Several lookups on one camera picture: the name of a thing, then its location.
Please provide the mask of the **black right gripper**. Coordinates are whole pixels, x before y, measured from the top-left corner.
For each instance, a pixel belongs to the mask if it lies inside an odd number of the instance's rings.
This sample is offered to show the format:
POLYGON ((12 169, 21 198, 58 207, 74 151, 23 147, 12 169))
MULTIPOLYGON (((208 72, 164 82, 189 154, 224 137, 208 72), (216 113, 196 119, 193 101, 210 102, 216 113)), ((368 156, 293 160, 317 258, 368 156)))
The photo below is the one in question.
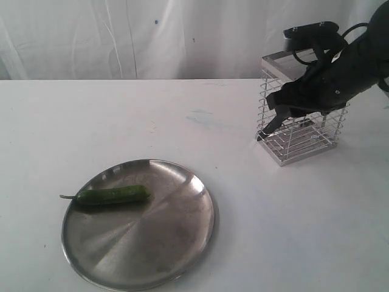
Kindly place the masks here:
POLYGON ((293 82, 268 95, 267 104, 275 115, 256 133, 264 141, 290 117, 314 112, 331 112, 370 87, 369 50, 342 50, 338 59, 330 52, 305 62, 306 71, 293 82))

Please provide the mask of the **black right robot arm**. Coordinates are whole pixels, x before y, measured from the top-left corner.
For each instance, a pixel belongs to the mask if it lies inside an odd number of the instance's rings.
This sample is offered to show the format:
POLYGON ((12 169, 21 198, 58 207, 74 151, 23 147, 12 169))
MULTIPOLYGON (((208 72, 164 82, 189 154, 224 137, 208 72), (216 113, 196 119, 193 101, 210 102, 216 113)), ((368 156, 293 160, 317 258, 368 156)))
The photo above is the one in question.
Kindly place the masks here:
POLYGON ((367 23, 348 30, 365 27, 363 34, 348 43, 339 26, 331 21, 298 26, 283 32, 285 50, 296 55, 312 49, 316 60, 304 62, 305 73, 278 91, 270 93, 266 102, 275 117, 258 132, 264 140, 288 118, 312 113, 327 115, 346 107, 353 97, 373 85, 388 91, 388 2, 384 2, 367 23))

